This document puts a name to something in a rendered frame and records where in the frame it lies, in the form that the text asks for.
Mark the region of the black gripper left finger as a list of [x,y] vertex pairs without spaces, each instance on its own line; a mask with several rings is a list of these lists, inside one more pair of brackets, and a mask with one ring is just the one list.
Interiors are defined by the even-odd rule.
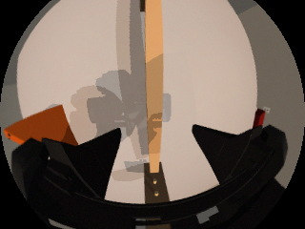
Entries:
[[95,194],[94,197],[104,199],[121,138],[121,127],[117,127],[76,146],[46,137],[41,138],[41,141],[49,149],[49,157],[70,165],[85,186]]

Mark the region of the long brown wooden rail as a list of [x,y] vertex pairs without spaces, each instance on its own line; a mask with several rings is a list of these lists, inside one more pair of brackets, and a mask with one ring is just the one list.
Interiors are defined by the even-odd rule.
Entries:
[[160,0],[145,3],[145,88],[150,173],[159,172],[163,125],[163,12]]

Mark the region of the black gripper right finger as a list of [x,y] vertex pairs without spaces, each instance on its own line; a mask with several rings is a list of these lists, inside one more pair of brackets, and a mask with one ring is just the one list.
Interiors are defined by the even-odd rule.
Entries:
[[194,123],[192,134],[213,168],[218,183],[222,184],[233,178],[232,172],[248,149],[249,141],[262,134],[262,129],[263,126],[258,125],[245,131],[244,134],[233,135]]

